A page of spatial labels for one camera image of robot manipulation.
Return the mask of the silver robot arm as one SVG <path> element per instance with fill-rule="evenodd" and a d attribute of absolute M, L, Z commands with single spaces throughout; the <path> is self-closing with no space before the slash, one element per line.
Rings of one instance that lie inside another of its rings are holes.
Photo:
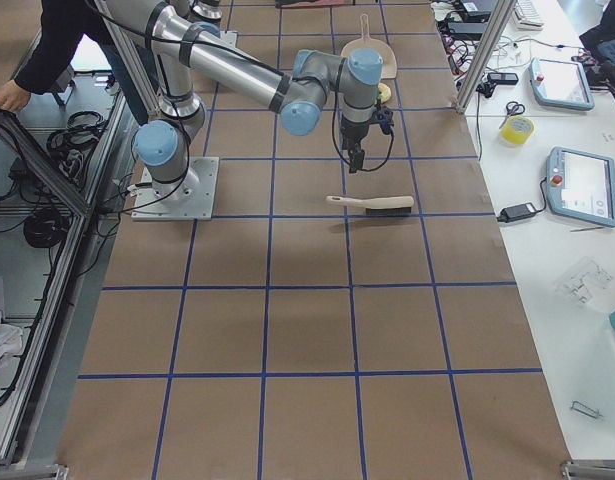
<path fill-rule="evenodd" d="M 161 116 L 138 131 L 135 147 L 151 176 L 154 204 L 173 210 L 207 197 L 189 152 L 205 108 L 193 91 L 197 71 L 277 114 L 283 128 L 306 136 L 330 96 L 341 110 L 332 130 L 336 153 L 352 173 L 364 168 L 362 142 L 373 125 L 392 136 L 393 113 L 379 99 L 383 59 L 372 48 L 346 57 L 301 50 L 291 73 L 281 72 L 222 40 L 220 30 L 196 21 L 186 2 L 90 1 L 88 8 L 155 59 Z"/>

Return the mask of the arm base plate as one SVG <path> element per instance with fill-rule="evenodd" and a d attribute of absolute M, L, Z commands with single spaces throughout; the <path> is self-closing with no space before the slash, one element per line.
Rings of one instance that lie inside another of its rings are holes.
<path fill-rule="evenodd" d="M 210 220 L 219 162 L 218 157 L 192 156 L 180 187 L 177 183 L 154 182 L 148 168 L 144 167 L 141 182 L 150 183 L 150 186 L 138 190 L 131 217 L 135 221 Z"/>

